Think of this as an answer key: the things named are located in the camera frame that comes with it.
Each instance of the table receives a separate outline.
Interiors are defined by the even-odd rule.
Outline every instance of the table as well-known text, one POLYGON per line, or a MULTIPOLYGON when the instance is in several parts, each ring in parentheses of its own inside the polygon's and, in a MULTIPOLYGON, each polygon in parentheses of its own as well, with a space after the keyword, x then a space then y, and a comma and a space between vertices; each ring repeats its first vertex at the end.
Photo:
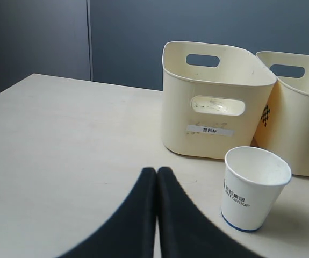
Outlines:
POLYGON ((224 162, 163 146, 161 98, 38 74, 0 93, 0 257, 72 248, 109 218, 146 166, 172 167, 200 210, 250 249, 309 257, 309 178, 293 177, 258 232, 234 230, 220 214, 224 162))

